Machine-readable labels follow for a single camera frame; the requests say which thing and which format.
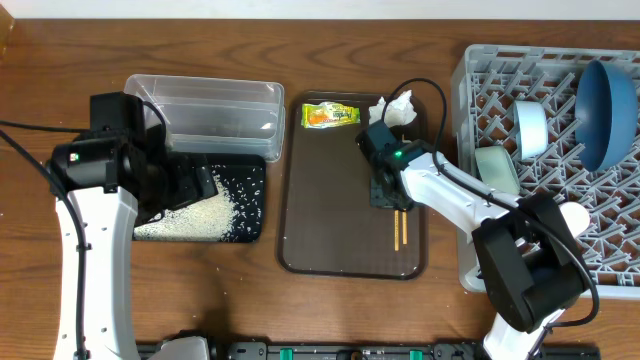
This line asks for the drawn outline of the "wooden chopstick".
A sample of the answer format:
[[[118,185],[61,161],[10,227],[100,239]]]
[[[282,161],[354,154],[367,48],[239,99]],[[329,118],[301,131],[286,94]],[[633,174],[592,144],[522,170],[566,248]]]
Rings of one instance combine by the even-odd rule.
[[[408,245],[408,216],[407,212],[401,212],[402,245]]]
[[[398,252],[400,248],[400,212],[394,210],[394,251]]]

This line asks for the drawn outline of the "white napkin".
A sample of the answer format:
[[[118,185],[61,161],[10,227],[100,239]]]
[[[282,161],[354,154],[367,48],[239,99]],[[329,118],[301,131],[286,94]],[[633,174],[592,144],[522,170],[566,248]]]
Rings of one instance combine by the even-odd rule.
[[[411,103],[412,91],[404,91],[398,98],[393,100],[385,112],[384,122],[391,128],[395,126],[405,126],[414,121],[417,113]],[[386,101],[380,97],[375,106],[369,108],[369,124],[373,124],[382,118],[382,112]]]

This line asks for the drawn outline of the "yellow green snack wrapper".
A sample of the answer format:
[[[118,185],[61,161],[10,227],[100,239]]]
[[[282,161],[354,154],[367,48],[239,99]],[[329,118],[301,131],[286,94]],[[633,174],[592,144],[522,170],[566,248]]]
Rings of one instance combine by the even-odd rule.
[[[359,124],[360,110],[356,107],[325,101],[303,104],[301,125],[307,129],[325,129]]]

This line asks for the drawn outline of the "mint green cup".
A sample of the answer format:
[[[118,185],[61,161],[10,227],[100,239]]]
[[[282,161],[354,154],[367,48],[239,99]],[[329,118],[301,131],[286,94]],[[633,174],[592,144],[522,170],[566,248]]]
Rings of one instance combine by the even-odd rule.
[[[520,193],[513,161],[504,147],[477,148],[474,155],[480,177],[486,185],[513,195]]]

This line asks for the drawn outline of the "light blue bowl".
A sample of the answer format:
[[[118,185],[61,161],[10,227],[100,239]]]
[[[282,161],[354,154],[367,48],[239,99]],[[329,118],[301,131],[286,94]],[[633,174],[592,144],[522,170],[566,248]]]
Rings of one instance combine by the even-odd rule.
[[[546,114],[537,102],[516,101],[514,120],[517,125],[517,146],[522,159],[542,154],[548,146]]]

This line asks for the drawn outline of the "white pink cup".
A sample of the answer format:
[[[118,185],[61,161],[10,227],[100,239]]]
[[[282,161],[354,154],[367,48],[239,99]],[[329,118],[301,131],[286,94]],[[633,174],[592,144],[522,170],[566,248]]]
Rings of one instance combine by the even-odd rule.
[[[577,202],[565,202],[559,205],[559,209],[574,238],[589,228],[590,215],[583,205]]]

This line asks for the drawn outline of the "dark blue plate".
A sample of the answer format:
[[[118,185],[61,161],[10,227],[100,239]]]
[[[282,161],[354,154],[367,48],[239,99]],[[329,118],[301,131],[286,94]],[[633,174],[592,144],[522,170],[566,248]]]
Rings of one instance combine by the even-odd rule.
[[[587,171],[607,170],[624,160],[636,136],[638,108],[631,75],[599,60],[588,64],[575,104],[575,138],[584,146],[579,159]]]

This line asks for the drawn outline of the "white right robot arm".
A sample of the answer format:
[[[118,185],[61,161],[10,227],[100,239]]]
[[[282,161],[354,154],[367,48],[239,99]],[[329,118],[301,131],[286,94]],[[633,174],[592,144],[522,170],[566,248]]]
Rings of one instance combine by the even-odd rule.
[[[588,213],[537,194],[521,199],[491,191],[477,179],[424,150],[379,150],[367,158],[386,195],[432,208],[472,239],[486,294],[496,311],[483,348],[491,359],[533,359],[561,315],[584,292],[592,311],[596,286],[575,238]]]

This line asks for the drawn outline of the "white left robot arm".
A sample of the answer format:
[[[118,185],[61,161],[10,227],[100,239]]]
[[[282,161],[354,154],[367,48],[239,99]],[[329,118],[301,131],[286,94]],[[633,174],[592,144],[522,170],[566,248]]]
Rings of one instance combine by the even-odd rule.
[[[162,137],[90,131],[54,148],[62,244],[57,359],[137,359],[131,313],[133,230],[217,193],[204,155]]]

